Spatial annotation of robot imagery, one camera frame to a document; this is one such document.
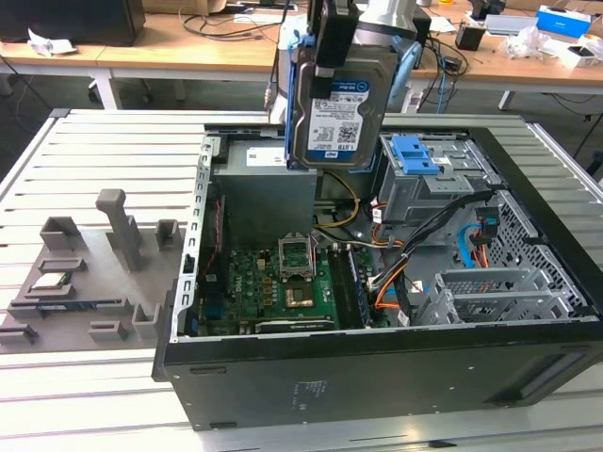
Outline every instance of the hard drive label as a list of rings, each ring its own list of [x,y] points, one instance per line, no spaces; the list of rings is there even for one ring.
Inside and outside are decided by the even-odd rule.
[[[331,97],[312,103],[308,149],[322,158],[349,159],[358,149],[363,117],[358,106],[368,99],[369,83],[333,81]]]

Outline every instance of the yellow cable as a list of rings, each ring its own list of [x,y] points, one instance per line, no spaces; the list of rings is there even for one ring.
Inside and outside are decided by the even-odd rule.
[[[356,195],[356,192],[354,191],[354,189],[351,187],[350,184],[348,184],[346,181],[344,181],[341,177],[339,177],[334,172],[330,172],[330,171],[323,171],[323,172],[325,174],[329,174],[330,176],[333,176],[337,181],[339,181],[341,183],[342,186],[344,186],[349,191],[349,193],[351,194],[351,196],[354,199],[354,211],[346,219],[342,219],[341,221],[337,221],[337,222],[333,222],[333,223],[315,224],[315,227],[336,228],[338,226],[345,226],[349,223],[352,223],[356,219],[358,212],[360,212],[360,200],[358,199],[358,195]]]

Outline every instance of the wooden desk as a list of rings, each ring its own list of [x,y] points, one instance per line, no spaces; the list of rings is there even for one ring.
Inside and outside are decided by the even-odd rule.
[[[2,57],[10,64],[40,66],[83,66],[95,67],[96,59],[105,50],[104,45],[78,45],[77,52],[51,57],[36,54],[26,43],[3,43]]]
[[[433,4],[426,12],[431,16],[441,15],[449,19],[458,29],[465,20],[468,5],[457,0],[452,5]],[[503,14],[533,16],[533,11],[505,9]],[[440,34],[437,39],[454,47],[456,33]],[[460,89],[507,90],[499,107],[505,109],[513,95],[510,91],[566,92],[603,94],[603,66],[591,68],[565,68],[556,58],[543,55],[543,59],[509,59],[498,50],[501,37],[484,34],[477,52],[461,51],[469,61],[469,70],[458,81]],[[450,49],[443,48],[446,55],[455,56]],[[435,56],[427,51],[421,60],[421,69],[413,78],[433,78]]]
[[[452,5],[434,3],[427,10],[459,23],[468,10],[465,0]],[[508,9],[505,14],[533,15],[531,11]],[[207,33],[225,33],[249,28],[249,24],[227,23],[209,26]],[[105,108],[120,108],[120,99],[112,86],[115,78],[164,78],[176,81],[177,93],[183,97],[182,80],[235,80],[266,82],[272,67],[278,26],[265,28],[261,40],[224,42],[187,32],[175,14],[147,15],[144,31],[133,47],[77,46],[79,52],[69,56],[36,56],[25,44],[5,44],[3,55],[20,73],[90,76],[97,86]],[[439,40],[454,45],[456,34],[440,34]],[[570,70],[559,62],[524,58],[511,60],[497,47],[502,38],[484,36],[480,50],[463,51],[469,70],[457,82],[459,89],[507,91],[500,106],[513,97],[512,91],[555,92],[567,94],[603,94],[603,67]],[[447,55],[454,52],[445,49]],[[426,52],[421,66],[411,74],[412,96],[419,98],[437,74],[435,57]],[[0,65],[0,73],[9,69]]]
[[[200,26],[202,20],[191,22]],[[253,24],[207,26],[204,33],[228,33],[253,27]],[[144,30],[133,47],[106,47],[97,58],[100,67],[178,69],[269,73],[274,59],[279,26],[264,28],[253,34],[261,40],[224,42],[186,31],[176,14],[147,15]]]

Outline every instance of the gray carpet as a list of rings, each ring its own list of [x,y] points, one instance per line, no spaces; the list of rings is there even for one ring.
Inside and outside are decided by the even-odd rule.
[[[90,80],[79,77],[37,76],[34,88],[52,107],[100,108],[88,98]],[[260,110],[263,105],[263,83],[242,82],[197,82],[186,81],[187,99],[180,103],[174,98],[171,80],[149,80],[154,101],[146,105],[142,100],[144,88],[138,80],[120,80],[119,90],[122,104],[127,109],[226,109]],[[16,83],[14,93],[8,98],[0,97],[0,179],[8,172],[21,154],[32,134],[48,115],[46,108],[30,92],[24,94],[19,105],[19,122],[14,118],[24,84]],[[431,100],[436,100],[435,93]],[[551,96],[539,93],[518,93],[505,113],[497,109],[502,92],[460,90],[450,101],[447,113],[512,114],[521,115],[526,121],[540,122],[567,151],[572,153],[591,126],[583,115],[577,115],[561,107]],[[571,101],[581,101],[587,96],[564,96]],[[595,97],[587,103],[575,104],[563,101],[570,108],[598,114],[603,111],[603,98]],[[435,105],[425,104],[425,112],[434,112]],[[592,160],[593,151],[603,151],[603,123],[591,135],[579,156],[581,165]]]

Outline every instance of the metal rail table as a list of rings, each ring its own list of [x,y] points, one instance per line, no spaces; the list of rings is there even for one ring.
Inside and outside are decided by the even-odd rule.
[[[41,250],[38,232],[48,216],[71,215],[82,228],[107,226],[94,209],[101,188],[128,193],[126,208],[139,227],[167,210],[185,221],[204,124],[233,114],[73,110],[46,121],[0,185],[0,316]],[[603,192],[537,125],[511,116],[386,120],[489,127],[589,252],[598,249],[587,240],[601,236]],[[587,208],[591,213],[580,213]],[[171,386],[151,379],[154,352],[0,355],[0,449],[397,451],[446,441],[466,451],[576,451],[603,444],[603,365],[528,408],[195,433]]]

